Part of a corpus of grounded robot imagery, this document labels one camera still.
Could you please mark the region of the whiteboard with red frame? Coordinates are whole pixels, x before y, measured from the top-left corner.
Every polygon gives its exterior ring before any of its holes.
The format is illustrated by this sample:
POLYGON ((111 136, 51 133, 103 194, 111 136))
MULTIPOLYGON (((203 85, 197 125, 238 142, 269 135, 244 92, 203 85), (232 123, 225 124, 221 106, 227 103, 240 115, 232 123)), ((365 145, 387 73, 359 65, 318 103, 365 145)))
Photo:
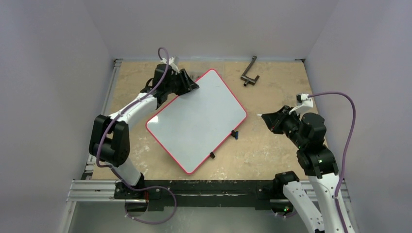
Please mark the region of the whiteboard with red frame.
POLYGON ((146 129, 186 174, 194 173, 247 118, 220 74, 209 69, 199 88, 177 96, 146 122, 146 129))

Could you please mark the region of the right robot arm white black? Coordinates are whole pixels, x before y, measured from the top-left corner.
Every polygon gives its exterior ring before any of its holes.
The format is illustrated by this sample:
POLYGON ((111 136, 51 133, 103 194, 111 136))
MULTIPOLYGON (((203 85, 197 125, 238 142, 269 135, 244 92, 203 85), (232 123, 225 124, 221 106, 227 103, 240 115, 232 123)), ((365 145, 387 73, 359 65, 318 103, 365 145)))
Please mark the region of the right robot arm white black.
POLYGON ((298 115, 287 105, 261 115, 274 134, 284 134, 298 148, 297 160, 315 192, 315 206, 293 171, 275 175, 273 192, 286 197, 310 233, 353 233, 340 191, 335 156, 324 144, 324 118, 316 113, 298 115))

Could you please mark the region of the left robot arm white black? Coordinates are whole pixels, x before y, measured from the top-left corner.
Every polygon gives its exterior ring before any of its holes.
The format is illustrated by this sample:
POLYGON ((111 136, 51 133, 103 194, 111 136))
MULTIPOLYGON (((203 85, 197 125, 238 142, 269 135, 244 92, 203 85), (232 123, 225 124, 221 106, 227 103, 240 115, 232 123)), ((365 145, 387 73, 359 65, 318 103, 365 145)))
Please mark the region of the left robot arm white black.
POLYGON ((123 181, 126 193, 134 199, 145 192, 144 176, 129 159, 130 131, 150 113, 157 110, 170 94, 181 96, 199 89, 185 69, 158 64, 137 97, 108 116, 98 115, 93 122, 89 154, 98 167, 108 167, 123 181))

